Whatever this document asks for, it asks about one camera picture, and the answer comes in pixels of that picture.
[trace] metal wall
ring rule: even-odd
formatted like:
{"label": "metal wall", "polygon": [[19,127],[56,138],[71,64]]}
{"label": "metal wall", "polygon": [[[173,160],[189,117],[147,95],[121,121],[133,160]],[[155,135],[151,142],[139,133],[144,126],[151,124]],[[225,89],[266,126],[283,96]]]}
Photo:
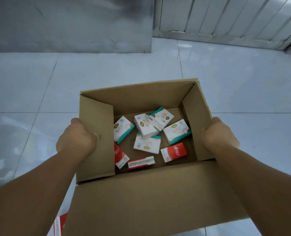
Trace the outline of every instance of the metal wall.
{"label": "metal wall", "polygon": [[151,52],[154,0],[0,0],[0,52]]}
{"label": "metal wall", "polygon": [[153,36],[284,49],[291,0],[155,0]]}

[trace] hand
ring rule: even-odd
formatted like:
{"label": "hand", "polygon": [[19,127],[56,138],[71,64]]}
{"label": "hand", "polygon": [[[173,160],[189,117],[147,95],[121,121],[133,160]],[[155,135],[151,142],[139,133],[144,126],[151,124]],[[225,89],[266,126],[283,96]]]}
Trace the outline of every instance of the hand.
{"label": "hand", "polygon": [[240,143],[220,118],[214,117],[211,126],[202,129],[202,143],[207,150],[211,150],[214,146],[231,145],[236,148],[240,147]]}
{"label": "hand", "polygon": [[56,144],[57,152],[69,147],[76,147],[86,155],[91,154],[96,147],[96,135],[89,133],[78,118],[71,119],[71,124],[65,129]]}

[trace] person's left hand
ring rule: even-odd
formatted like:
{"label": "person's left hand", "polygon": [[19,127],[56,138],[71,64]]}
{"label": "person's left hand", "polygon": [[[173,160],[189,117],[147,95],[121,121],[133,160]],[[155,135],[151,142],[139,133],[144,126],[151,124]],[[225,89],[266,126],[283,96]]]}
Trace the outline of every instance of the person's left hand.
{"label": "person's left hand", "polygon": [[57,152],[69,147],[75,147],[86,155],[91,154],[96,147],[96,135],[88,132],[78,118],[71,119],[71,124],[65,129],[56,144]]}

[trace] person's right arm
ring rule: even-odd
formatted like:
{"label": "person's right arm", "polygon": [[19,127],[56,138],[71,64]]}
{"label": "person's right arm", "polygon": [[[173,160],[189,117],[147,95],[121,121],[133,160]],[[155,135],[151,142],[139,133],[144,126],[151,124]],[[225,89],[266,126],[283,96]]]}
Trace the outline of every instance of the person's right arm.
{"label": "person's right arm", "polygon": [[239,141],[217,117],[202,131],[202,142],[260,233],[291,235],[291,176],[239,150]]}

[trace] red and white package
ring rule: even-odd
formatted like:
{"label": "red and white package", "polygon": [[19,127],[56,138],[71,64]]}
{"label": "red and white package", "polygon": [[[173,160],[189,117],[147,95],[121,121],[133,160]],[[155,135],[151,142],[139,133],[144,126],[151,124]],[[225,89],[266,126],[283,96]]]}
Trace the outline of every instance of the red and white package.
{"label": "red and white package", "polygon": [[155,164],[154,156],[128,162],[129,170]]}
{"label": "red and white package", "polygon": [[65,213],[59,217],[57,217],[53,223],[54,226],[54,236],[61,236],[62,235],[62,231],[65,228],[65,222],[66,222],[66,218],[67,218],[67,214]]}
{"label": "red and white package", "polygon": [[186,148],[183,143],[161,149],[161,154],[165,163],[187,155]]}
{"label": "red and white package", "polygon": [[115,165],[120,169],[122,168],[127,161],[129,161],[129,157],[115,144]]}

